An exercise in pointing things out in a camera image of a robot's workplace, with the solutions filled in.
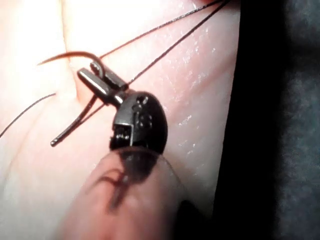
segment skin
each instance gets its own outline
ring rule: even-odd
[[[194,1],[196,7],[207,3]],[[92,97],[76,76],[90,60],[37,63],[65,51],[102,55],[194,6],[189,0],[6,0],[0,9],[0,129],[35,100],[57,93],[23,115],[0,139],[0,237],[44,238],[56,232],[86,179],[109,153],[115,109],[104,107],[52,148],[50,141]],[[103,62],[128,81],[212,9],[160,29]],[[163,104],[169,126],[163,156],[190,200],[208,215],[218,179],[239,20],[240,5],[232,2],[132,85]]]

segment dark background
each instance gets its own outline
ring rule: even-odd
[[[215,239],[320,240],[320,1],[241,1]]]

